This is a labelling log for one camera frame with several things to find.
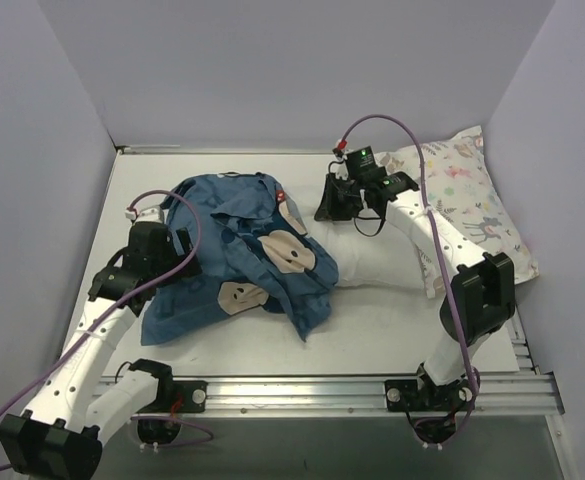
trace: screw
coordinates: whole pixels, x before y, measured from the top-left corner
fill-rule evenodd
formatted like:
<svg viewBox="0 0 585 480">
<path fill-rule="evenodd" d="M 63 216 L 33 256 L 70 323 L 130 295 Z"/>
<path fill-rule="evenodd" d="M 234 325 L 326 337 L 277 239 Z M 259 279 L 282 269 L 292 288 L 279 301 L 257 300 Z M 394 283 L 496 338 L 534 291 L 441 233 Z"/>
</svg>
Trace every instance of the screw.
<svg viewBox="0 0 585 480">
<path fill-rule="evenodd" d="M 464 402 L 469 402 L 472 400 L 472 390 L 470 390 L 468 387 L 463 387 L 461 390 L 459 390 L 459 398 Z"/>
<path fill-rule="evenodd" d="M 197 388 L 194 392 L 192 392 L 192 401 L 197 405 L 201 405 L 205 402 L 205 392 L 200 388 Z"/>
<path fill-rule="evenodd" d="M 398 388 L 390 388 L 385 396 L 388 398 L 389 401 L 392 403 L 396 403 L 401 400 L 401 392 L 399 392 Z"/>
</svg>

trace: purple hose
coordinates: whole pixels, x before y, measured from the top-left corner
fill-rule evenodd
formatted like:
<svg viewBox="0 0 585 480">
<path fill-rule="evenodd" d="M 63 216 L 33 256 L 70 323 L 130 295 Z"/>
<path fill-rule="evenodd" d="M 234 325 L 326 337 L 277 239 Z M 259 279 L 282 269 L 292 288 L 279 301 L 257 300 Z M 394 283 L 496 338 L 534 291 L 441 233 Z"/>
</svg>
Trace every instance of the purple hose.
<svg viewBox="0 0 585 480">
<path fill-rule="evenodd" d="M 163 275 L 161 275 L 160 277 L 155 278 L 154 280 L 150 280 L 149 282 L 145 283 L 144 285 L 141 285 L 140 287 L 135 288 L 134 290 L 128 292 L 127 294 L 125 294 L 124 296 L 122 296 L 119 300 L 117 300 L 114 304 L 112 304 L 110 306 L 110 308 L 108 308 L 105 312 L 103 312 L 95 321 L 94 323 L 92 323 L 92 326 L 90 328 L 88 328 L 87 332 L 84 333 L 77 341 L 74 345 L 72 345 L 67 352 L 65 352 L 63 354 L 63 356 L 61 358 L 59 358 L 56 363 L 54 365 L 52 365 L 45 373 L 43 373 L 39 378 L 37 378 L 36 380 L 33 380 L 31 383 L 29 383 L 26 387 L 24 387 L 21 391 L 19 391 L 14 397 L 12 397 L 10 400 L 8 400 L 8 402 L 3 405 L 0 408 L 0 418 L 5 415 L 7 413 L 7 411 L 19 400 L 21 400 L 23 397 L 25 397 L 30 391 L 34 390 L 38 385 L 40 385 L 41 383 L 45 382 L 45 380 L 47 380 L 47 378 L 52 375 L 56 370 L 58 370 L 65 362 L 68 361 L 68 359 L 70 357 L 72 357 L 72 355 L 74 355 L 77 350 L 79 348 L 81 348 L 81 346 L 86 342 L 86 340 L 88 338 L 90 338 L 90 333 L 96 331 L 97 328 L 99 328 L 99 326 L 119 307 L 121 307 L 122 305 L 124 305 L 125 303 L 127 303 L 128 300 L 130 300 L 132 297 L 135 297 L 136 295 L 138 295 L 139 293 L 152 288 L 156 285 L 158 285 L 159 283 L 163 282 L 164 280 L 170 278 L 172 275 L 175 275 L 176 273 L 178 273 L 179 271 L 181 271 L 183 268 L 185 268 L 185 266 L 190 262 L 190 260 L 192 260 L 194 258 L 194 255 L 196 255 L 196 251 L 199 249 L 199 245 L 201 244 L 201 221 L 199 219 L 198 214 L 196 213 L 196 210 L 194 208 L 194 206 L 188 202 L 185 198 L 183 198 L 181 195 L 178 195 L 174 192 L 168 192 L 167 190 L 150 190 L 149 192 L 145 192 L 142 193 L 141 195 L 139 195 L 138 197 L 136 197 L 134 200 L 132 200 L 132 203 L 130 204 L 130 206 L 128 207 L 129 210 L 133 210 L 134 206 L 142 199 L 144 199 L 145 197 L 149 197 L 150 195 L 156 195 L 156 194 L 160 194 L 160 195 L 167 195 L 170 197 L 173 197 L 175 199 L 177 199 L 179 202 L 181 202 L 182 204 L 184 204 L 186 207 L 188 207 L 190 209 L 190 211 L 192 212 L 192 215 L 194 216 L 194 220 L 196 222 L 196 229 L 197 229 L 197 237 L 196 237 L 196 242 L 194 243 L 194 246 L 192 247 L 192 251 L 188 254 L 187 257 L 185 257 L 185 259 L 179 263 L 176 267 L 174 267 L 172 270 L 170 270 L 167 273 L 164 273 Z M 0 465 L 0 472 L 4 471 L 4 470 L 9 470 L 10 468 L 12 468 L 12 465 Z"/>
<path fill-rule="evenodd" d="M 203 432 L 207 435 L 207 437 L 205 437 L 205 438 L 197 438 L 195 440 L 182 440 L 180 442 L 168 443 L 165 445 L 158 445 L 157 448 L 159 448 L 161 450 L 167 450 L 170 448 L 189 447 L 192 445 L 199 445 L 201 443 L 207 443 L 207 442 L 211 442 L 212 440 L 214 440 L 214 433 L 209 428 L 206 428 L 202 425 L 197 425 L 195 423 L 186 422 L 185 420 L 182 420 L 178 417 L 163 417 L 160 415 L 135 415 L 130 420 L 137 421 L 137 422 L 139 420 L 159 420 L 161 422 L 178 423 L 179 425 L 181 425 L 183 427 L 194 428 L 195 430 Z M 128 436 L 130 437 L 130 440 L 137 442 L 137 439 L 132 436 L 129 429 L 128 429 Z"/>
<path fill-rule="evenodd" d="M 421 201 L 423 202 L 423 207 L 426 209 L 428 218 L 430 219 L 430 225 L 432 227 L 432 236 L 434 237 L 434 250 L 436 251 L 436 257 L 439 262 L 439 268 L 441 269 L 441 276 L 443 277 L 443 285 L 445 286 L 445 293 L 448 298 L 448 302 L 450 303 L 450 310 L 452 311 L 452 319 L 454 320 L 454 329 L 456 331 L 457 338 L 459 339 L 459 346 L 461 348 L 461 356 L 463 357 L 463 366 L 465 367 L 465 374 L 468 377 L 468 382 L 470 384 L 470 390 L 472 391 L 472 401 L 470 402 L 470 409 L 466 413 L 461 425 L 457 429 L 456 434 L 458 434 L 461 430 L 465 428 L 467 420 L 470 417 L 470 413 L 474 409 L 474 403 L 476 401 L 476 397 L 479 395 L 479 385 L 477 378 L 474 374 L 474 370 L 472 368 L 472 363 L 470 361 L 470 352 L 468 351 L 468 345 L 465 340 L 465 333 L 463 332 L 463 326 L 461 325 L 461 318 L 459 316 L 459 309 L 456 304 L 456 299 L 454 298 L 454 294 L 452 292 L 452 284 L 450 283 L 450 277 L 448 275 L 448 271 L 445 267 L 445 257 L 443 255 L 443 249 L 441 248 L 441 240 L 439 239 L 439 230 L 436 226 L 436 220 L 434 218 L 434 214 L 432 213 L 432 209 L 430 203 L 428 202 L 428 194 L 425 185 L 425 158 L 423 157 L 423 150 L 421 149 L 421 144 L 416 139 L 416 136 L 412 131 L 405 125 L 401 120 L 398 120 L 394 117 L 389 115 L 383 115 L 378 113 L 373 113 L 371 115 L 366 115 L 358 119 L 354 122 L 350 128 L 348 128 L 343 135 L 342 141 L 346 141 L 348 135 L 354 130 L 354 128 L 359 125 L 360 123 L 365 122 L 366 120 L 370 120 L 372 118 L 380 118 L 383 120 L 389 120 L 397 124 L 401 127 L 405 133 L 408 134 L 414 146 L 416 147 L 416 151 L 419 155 L 419 163 L 420 163 L 420 170 L 421 170 Z"/>
</svg>

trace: purple cable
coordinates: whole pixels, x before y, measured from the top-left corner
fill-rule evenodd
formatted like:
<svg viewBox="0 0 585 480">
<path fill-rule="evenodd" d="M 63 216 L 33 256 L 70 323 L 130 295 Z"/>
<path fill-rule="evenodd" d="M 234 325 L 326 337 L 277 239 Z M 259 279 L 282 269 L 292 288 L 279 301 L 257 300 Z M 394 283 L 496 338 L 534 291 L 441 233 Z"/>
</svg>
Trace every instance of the purple cable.
<svg viewBox="0 0 585 480">
<path fill-rule="evenodd" d="M 194 255 L 196 255 L 196 251 L 199 249 L 199 245 L 201 244 L 201 221 L 199 219 L 198 214 L 196 213 L 196 210 L 194 208 L 194 206 L 188 202 L 185 198 L 183 198 L 181 195 L 178 195 L 174 192 L 169 192 L 167 190 L 150 190 L 149 192 L 145 192 L 142 193 L 141 195 L 139 195 L 138 197 L 136 197 L 134 200 L 132 200 L 132 203 L 130 203 L 130 206 L 128 207 L 128 210 L 134 210 L 134 206 L 142 199 L 149 197 L 150 195 L 167 195 L 169 197 L 173 197 L 175 199 L 177 199 L 179 202 L 181 202 L 182 204 L 184 204 L 186 207 L 188 207 L 188 209 L 190 209 L 190 211 L 192 212 L 192 215 L 194 216 L 194 220 L 196 222 L 196 229 L 197 229 L 197 238 L 196 238 L 196 242 L 194 243 L 194 246 L 192 247 L 192 251 L 188 254 L 187 257 L 185 257 L 185 259 L 179 263 L 176 267 L 174 267 L 172 270 L 170 270 L 167 273 L 164 273 L 163 275 L 155 278 L 154 280 L 150 280 L 149 282 L 145 283 L 144 285 L 141 285 L 137 288 L 135 288 L 134 290 L 128 292 L 127 294 L 123 295 L 119 300 L 117 300 L 116 302 L 114 302 L 110 308 L 108 308 L 105 312 L 103 312 L 95 321 L 94 323 L 92 323 L 92 326 L 90 328 L 88 328 L 87 332 L 84 333 L 77 341 L 74 345 L 72 345 L 67 352 L 65 352 L 63 354 L 63 356 L 61 356 L 61 358 L 59 358 L 56 363 L 54 365 L 52 365 L 45 373 L 43 373 L 39 378 L 37 378 L 36 380 L 33 380 L 31 383 L 29 383 L 26 387 L 24 387 L 21 391 L 19 391 L 14 397 L 12 397 L 10 400 L 8 400 L 8 402 L 3 405 L 0 408 L 0 418 L 5 415 L 5 413 L 7 413 L 7 411 L 19 400 L 21 400 L 23 397 L 25 397 L 30 391 L 34 390 L 38 385 L 40 385 L 41 383 L 45 382 L 47 380 L 47 378 L 52 375 L 56 370 L 58 370 L 63 364 L 65 364 L 65 362 L 68 361 L 68 359 L 70 357 L 72 357 L 72 355 L 74 355 L 77 350 L 79 350 L 79 348 L 81 348 L 81 346 L 83 346 L 83 344 L 87 341 L 88 338 L 90 338 L 90 333 L 96 331 L 97 328 L 99 328 L 99 326 L 119 307 L 121 307 L 122 305 L 124 305 L 125 303 L 127 303 L 128 300 L 130 300 L 132 297 L 135 297 L 136 295 L 138 295 L 139 293 L 152 288 L 156 285 L 158 285 L 159 283 L 163 282 L 164 280 L 170 278 L 172 275 L 175 275 L 176 273 L 178 273 L 179 271 L 181 271 L 183 268 L 185 268 L 185 266 L 190 263 L 190 260 L 192 260 L 194 258 Z M 12 468 L 12 465 L 0 465 L 0 472 L 4 471 L 4 470 L 9 470 L 10 468 Z"/>
<path fill-rule="evenodd" d="M 420 171 L 421 171 L 421 182 L 420 182 L 421 183 L 420 184 L 421 201 L 423 202 L 423 207 L 426 209 L 427 214 L 428 214 L 428 218 L 430 219 L 430 225 L 432 227 L 432 237 L 434 238 L 434 250 L 436 251 L 436 257 L 437 257 L 437 260 L 439 262 L 439 268 L 441 269 L 441 276 L 443 277 L 443 285 L 445 286 L 445 293 L 447 295 L 448 302 L 450 303 L 450 310 L 452 311 L 452 319 L 454 320 L 454 329 L 456 331 L 457 338 L 459 339 L 459 346 L 461 348 L 461 356 L 463 357 L 463 366 L 465 367 L 465 374 L 468 377 L 468 382 L 470 384 L 470 390 L 472 391 L 472 400 L 470 402 L 470 409 L 466 413 L 465 417 L 463 418 L 463 421 L 461 422 L 461 425 L 457 429 L 457 431 L 455 433 L 455 435 L 456 435 L 461 430 L 463 430 L 465 428 L 467 420 L 470 417 L 470 413 L 474 409 L 474 403 L 476 401 L 476 397 L 479 395 L 479 385 L 478 385 L 477 378 L 475 377 L 474 372 L 473 372 L 472 363 L 470 361 L 470 352 L 468 351 L 468 345 L 467 345 L 467 342 L 465 340 L 465 333 L 463 332 L 463 326 L 461 324 L 461 318 L 459 316 L 459 309 L 457 307 L 456 299 L 454 298 L 454 294 L 452 292 L 452 284 L 450 283 L 450 277 L 449 277 L 448 271 L 445 267 L 445 257 L 443 255 L 443 249 L 441 248 L 441 240 L 439 239 L 439 230 L 436 226 L 436 220 L 434 218 L 434 214 L 432 213 L 432 208 L 430 206 L 430 203 L 428 202 L 428 194 L 427 194 L 426 185 L 425 185 L 425 157 L 423 156 L 423 150 L 421 149 L 421 144 L 416 139 L 416 136 L 414 135 L 414 133 L 412 133 L 412 131 L 408 128 L 408 126 L 405 125 L 401 120 L 398 120 L 398 119 L 391 117 L 389 115 L 373 113 L 371 115 L 366 115 L 365 117 L 358 119 L 356 122 L 354 122 L 350 126 L 350 128 L 348 128 L 346 130 L 346 132 L 343 135 L 343 138 L 341 140 L 343 142 L 345 142 L 347 140 L 348 135 L 350 135 L 352 130 L 354 130 L 354 128 L 357 125 L 365 122 L 366 120 L 370 120 L 372 118 L 380 118 L 383 120 L 389 120 L 390 122 L 393 122 L 393 123 L 397 124 L 399 127 L 401 127 L 405 131 L 405 133 L 408 134 L 408 136 L 410 137 L 410 139 L 414 143 L 414 146 L 416 147 L 416 151 L 419 155 L 419 164 L 420 164 Z"/>
<path fill-rule="evenodd" d="M 214 433 L 209 428 L 206 428 L 202 425 L 197 425 L 195 423 L 186 422 L 185 420 L 182 420 L 182 419 L 177 418 L 177 417 L 163 417 L 160 415 L 135 415 L 130 420 L 133 420 L 136 422 L 138 422 L 139 420 L 158 420 L 161 422 L 178 423 L 179 425 L 181 425 L 183 427 L 194 428 L 195 430 L 198 430 L 200 432 L 207 434 L 206 438 L 197 438 L 195 440 L 182 440 L 180 442 L 168 443 L 165 445 L 158 445 L 157 448 L 159 448 L 161 450 L 166 450 L 166 449 L 170 449 L 170 448 L 190 447 L 192 445 L 200 445 L 201 443 L 207 443 L 207 442 L 211 442 L 212 440 L 214 440 Z M 135 443 L 137 441 L 141 441 L 141 439 L 137 440 L 136 438 L 134 438 L 132 436 L 132 434 L 130 433 L 130 429 L 128 429 L 128 436 L 130 437 L 130 440 L 134 441 Z"/>
</svg>

